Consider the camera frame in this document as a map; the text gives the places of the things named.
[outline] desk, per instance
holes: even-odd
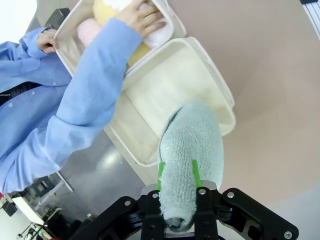
[[[320,44],[298,0],[170,0],[235,98],[237,125],[224,137],[221,190],[236,187],[268,204],[319,178]],[[137,165],[145,184],[156,167]]]

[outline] person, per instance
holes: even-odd
[[[166,24],[155,23],[163,15],[154,5],[139,9],[143,2],[133,0],[103,26],[73,78],[54,53],[52,29],[0,45],[0,193],[57,172],[109,123],[129,58]]]

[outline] yellow towel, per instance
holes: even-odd
[[[109,7],[104,4],[103,0],[95,0],[93,4],[93,13],[95,19],[98,23],[103,26],[109,18],[114,17],[118,12],[115,11],[112,7]],[[128,65],[131,67],[144,55],[146,55],[151,50],[144,42],[135,50],[134,54],[128,61]]]

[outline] white storage bin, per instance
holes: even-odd
[[[193,37],[173,39],[127,74],[109,127],[138,164],[152,166],[169,117],[194,100],[215,111],[222,135],[235,127],[234,99],[207,53]]]
[[[55,38],[58,41],[59,49],[56,51],[61,61],[71,74],[74,76],[80,57],[82,56],[85,46],[78,38],[77,28],[86,19],[94,18],[93,5],[95,0],[80,0],[74,9],[69,13],[65,21],[58,29]],[[166,0],[153,0],[153,3],[162,12],[167,20],[167,24],[172,26],[171,37],[183,38],[186,36],[186,29],[172,11]],[[156,48],[148,52],[144,57],[137,61],[127,72],[133,70],[143,59],[148,58]]]

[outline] wall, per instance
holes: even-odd
[[[0,209],[0,236],[5,240],[16,240],[17,235],[29,225],[29,220],[18,210],[13,216]]]

